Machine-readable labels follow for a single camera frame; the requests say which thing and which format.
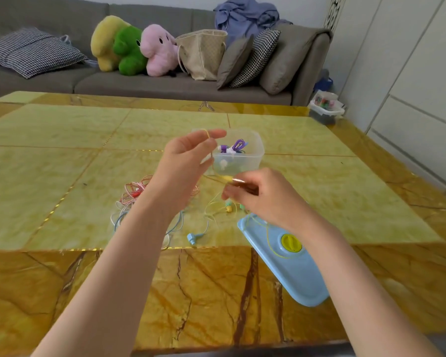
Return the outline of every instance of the checkered pillow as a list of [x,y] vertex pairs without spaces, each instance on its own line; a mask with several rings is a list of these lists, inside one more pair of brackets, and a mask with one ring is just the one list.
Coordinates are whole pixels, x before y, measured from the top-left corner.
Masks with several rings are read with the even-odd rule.
[[243,70],[228,85],[238,88],[256,78],[268,63],[278,43],[280,30],[266,29],[253,42],[250,59],[243,66]]
[[86,56],[59,38],[36,28],[0,37],[0,65],[25,79],[76,64]]

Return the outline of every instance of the sofa armrest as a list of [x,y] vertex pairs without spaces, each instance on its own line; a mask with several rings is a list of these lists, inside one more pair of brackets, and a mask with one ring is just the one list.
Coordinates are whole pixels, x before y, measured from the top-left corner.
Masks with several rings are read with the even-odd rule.
[[327,33],[318,35],[312,42],[303,64],[292,80],[291,105],[305,107],[309,104],[310,95],[322,70],[330,44],[331,39]]

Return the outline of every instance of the pink stuffed toy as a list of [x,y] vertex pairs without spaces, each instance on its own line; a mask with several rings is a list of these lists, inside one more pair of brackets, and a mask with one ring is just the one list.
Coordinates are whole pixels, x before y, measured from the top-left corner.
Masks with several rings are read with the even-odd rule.
[[178,66],[178,46],[175,38],[160,25],[152,24],[142,31],[140,52],[149,59],[149,76],[165,75]]

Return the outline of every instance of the beige tote bag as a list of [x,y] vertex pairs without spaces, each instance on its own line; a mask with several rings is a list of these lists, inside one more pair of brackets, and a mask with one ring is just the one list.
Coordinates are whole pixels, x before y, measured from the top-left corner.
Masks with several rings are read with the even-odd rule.
[[199,30],[178,36],[175,40],[180,68],[195,80],[216,81],[227,35],[221,30]]

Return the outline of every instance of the plush toy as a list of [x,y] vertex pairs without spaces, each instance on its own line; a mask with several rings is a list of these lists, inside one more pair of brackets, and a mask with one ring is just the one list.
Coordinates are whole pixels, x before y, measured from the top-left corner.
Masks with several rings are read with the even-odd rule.
[[97,58],[97,63],[101,71],[116,70],[121,61],[121,57],[116,55],[112,47],[116,34],[130,24],[117,16],[106,16],[100,23],[91,37],[91,52]]
[[160,25],[152,24],[143,30],[140,51],[149,58],[149,76],[165,75],[178,66],[178,46],[175,38]]
[[132,76],[145,71],[148,59],[140,52],[140,36],[142,30],[134,26],[127,26],[120,30],[114,40],[113,51],[122,57],[119,62],[119,72]]

